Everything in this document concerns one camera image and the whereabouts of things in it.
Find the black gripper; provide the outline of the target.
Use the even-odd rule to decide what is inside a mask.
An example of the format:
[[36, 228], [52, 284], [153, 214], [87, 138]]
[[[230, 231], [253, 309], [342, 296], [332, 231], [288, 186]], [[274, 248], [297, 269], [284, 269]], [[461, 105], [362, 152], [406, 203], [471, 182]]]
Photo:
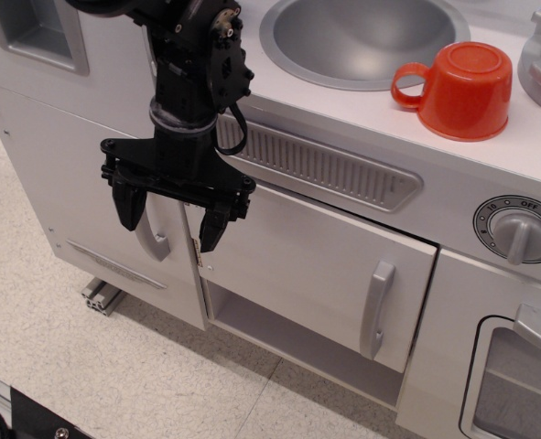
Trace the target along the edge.
[[206, 208], [200, 224], [200, 249], [212, 252], [230, 221], [246, 217], [254, 180], [228, 164], [216, 150], [211, 130], [182, 138], [156, 130], [152, 138], [107, 138], [102, 177], [112, 188], [118, 218], [135, 230], [151, 192]]

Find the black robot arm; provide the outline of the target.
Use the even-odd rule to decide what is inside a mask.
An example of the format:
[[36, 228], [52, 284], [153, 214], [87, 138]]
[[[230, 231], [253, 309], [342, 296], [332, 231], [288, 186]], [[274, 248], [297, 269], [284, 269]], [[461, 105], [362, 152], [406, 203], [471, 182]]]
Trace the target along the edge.
[[241, 47], [243, 22], [235, 1], [73, 1], [77, 10], [100, 17], [129, 16], [147, 32], [156, 62], [155, 95], [149, 106], [154, 134], [148, 139], [107, 138], [102, 176], [112, 189], [121, 224], [143, 246], [155, 244], [164, 259], [167, 244], [150, 233], [150, 193], [204, 208], [200, 248], [211, 252], [229, 222], [245, 218], [254, 180], [225, 162], [247, 140], [218, 144], [219, 115], [230, 111], [247, 129], [237, 102], [250, 94], [253, 72]]

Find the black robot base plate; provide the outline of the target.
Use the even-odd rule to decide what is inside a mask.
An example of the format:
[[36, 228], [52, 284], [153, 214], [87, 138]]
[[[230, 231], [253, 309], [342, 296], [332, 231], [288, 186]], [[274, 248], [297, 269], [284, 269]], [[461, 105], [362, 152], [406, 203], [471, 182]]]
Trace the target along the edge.
[[0, 438], [92, 438], [25, 393], [0, 380]]

